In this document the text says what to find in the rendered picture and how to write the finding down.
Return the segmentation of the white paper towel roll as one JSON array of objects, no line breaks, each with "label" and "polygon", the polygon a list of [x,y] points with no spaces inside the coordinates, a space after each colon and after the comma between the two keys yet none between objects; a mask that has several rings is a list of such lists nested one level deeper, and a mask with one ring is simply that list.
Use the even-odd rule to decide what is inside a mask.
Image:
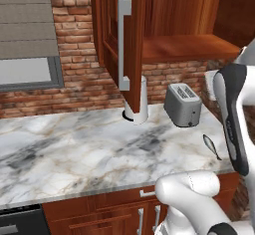
[{"label": "white paper towel roll", "polygon": [[145,76],[141,77],[139,112],[135,114],[129,107],[128,102],[125,102],[123,118],[128,121],[132,121],[134,124],[142,124],[148,119],[147,87]]}]

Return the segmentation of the wooden base cupboard door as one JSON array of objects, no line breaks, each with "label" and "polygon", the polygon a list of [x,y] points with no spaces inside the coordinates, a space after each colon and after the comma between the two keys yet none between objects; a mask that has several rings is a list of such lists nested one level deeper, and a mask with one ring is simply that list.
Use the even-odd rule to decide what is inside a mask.
[{"label": "wooden base cupboard door", "polygon": [[[155,210],[154,207],[156,205],[160,205],[160,216],[158,226],[153,233],[152,226],[155,223]],[[148,214],[147,214],[147,235],[168,235],[166,229],[166,222],[164,221],[167,215],[167,206],[164,204],[160,204],[159,202],[150,202],[148,204]]]},{"label": "wooden base cupboard door", "polygon": [[137,211],[145,205],[121,207],[100,213],[65,218],[50,222],[52,235],[137,235]]}]

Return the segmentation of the wooden drawer front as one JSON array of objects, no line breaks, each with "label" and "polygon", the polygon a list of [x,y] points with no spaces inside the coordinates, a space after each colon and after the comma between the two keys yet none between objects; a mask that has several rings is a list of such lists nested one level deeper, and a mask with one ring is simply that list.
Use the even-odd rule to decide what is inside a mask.
[{"label": "wooden drawer front", "polygon": [[[225,213],[228,213],[234,192],[239,183],[239,174],[237,172],[218,174],[220,181],[220,191],[214,196],[220,207]],[[82,216],[97,211],[105,211],[114,207],[128,207],[140,203],[156,201],[153,196],[141,197],[141,190],[151,192],[154,186],[145,186],[144,188],[132,188],[127,190],[102,193],[84,197],[76,197],[60,201],[43,203],[42,207],[46,217],[55,220],[74,216]]]}]

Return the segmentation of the black dishwasher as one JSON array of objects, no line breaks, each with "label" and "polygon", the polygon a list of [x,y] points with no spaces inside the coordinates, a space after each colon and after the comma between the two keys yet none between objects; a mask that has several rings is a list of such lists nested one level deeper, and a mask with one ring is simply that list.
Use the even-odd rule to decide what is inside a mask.
[{"label": "black dishwasher", "polygon": [[0,210],[0,235],[51,235],[42,206]]}]

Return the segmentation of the grey toaster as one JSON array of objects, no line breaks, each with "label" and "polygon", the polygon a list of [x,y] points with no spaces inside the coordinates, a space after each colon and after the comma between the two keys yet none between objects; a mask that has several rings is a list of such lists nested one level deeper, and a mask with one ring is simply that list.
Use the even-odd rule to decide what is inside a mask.
[{"label": "grey toaster", "polygon": [[193,89],[185,84],[167,86],[164,110],[179,127],[197,126],[200,120],[202,101]]}]

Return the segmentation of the grey framed window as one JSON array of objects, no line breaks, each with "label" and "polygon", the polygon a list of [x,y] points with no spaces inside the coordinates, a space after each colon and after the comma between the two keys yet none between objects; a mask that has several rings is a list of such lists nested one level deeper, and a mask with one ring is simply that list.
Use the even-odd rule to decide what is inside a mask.
[{"label": "grey framed window", "polygon": [[0,60],[0,92],[62,88],[59,57]]}]

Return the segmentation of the wooden cabinet door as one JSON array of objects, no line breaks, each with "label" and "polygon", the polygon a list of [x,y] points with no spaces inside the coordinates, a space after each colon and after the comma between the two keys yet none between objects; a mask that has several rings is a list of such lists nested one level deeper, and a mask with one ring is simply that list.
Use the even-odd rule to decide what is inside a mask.
[{"label": "wooden cabinet door", "polygon": [[130,0],[130,14],[124,15],[124,76],[129,79],[128,91],[123,91],[120,83],[118,1],[91,0],[94,43],[99,64],[106,67],[131,110],[138,113],[145,0]]}]

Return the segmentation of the grey window blind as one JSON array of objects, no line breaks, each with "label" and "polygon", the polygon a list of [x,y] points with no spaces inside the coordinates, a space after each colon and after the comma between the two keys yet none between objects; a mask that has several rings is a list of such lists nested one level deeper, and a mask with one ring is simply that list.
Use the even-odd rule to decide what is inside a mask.
[{"label": "grey window blind", "polygon": [[58,56],[51,0],[0,0],[0,59]]}]

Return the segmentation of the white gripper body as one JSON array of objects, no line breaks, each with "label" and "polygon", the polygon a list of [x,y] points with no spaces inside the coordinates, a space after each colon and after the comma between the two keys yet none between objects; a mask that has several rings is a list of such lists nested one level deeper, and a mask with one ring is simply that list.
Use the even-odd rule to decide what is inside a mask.
[{"label": "white gripper body", "polygon": [[215,95],[213,90],[213,78],[216,74],[216,71],[207,71],[205,73],[205,84],[206,84],[206,90],[208,92],[209,99],[211,101],[215,101]]}]

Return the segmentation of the open wooden wall cabinet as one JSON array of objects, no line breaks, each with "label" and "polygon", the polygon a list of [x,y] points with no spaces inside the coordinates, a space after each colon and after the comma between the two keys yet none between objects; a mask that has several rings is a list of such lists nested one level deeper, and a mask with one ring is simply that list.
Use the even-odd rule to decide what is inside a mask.
[{"label": "open wooden wall cabinet", "polygon": [[255,0],[145,0],[145,63],[234,58],[255,39]]}]

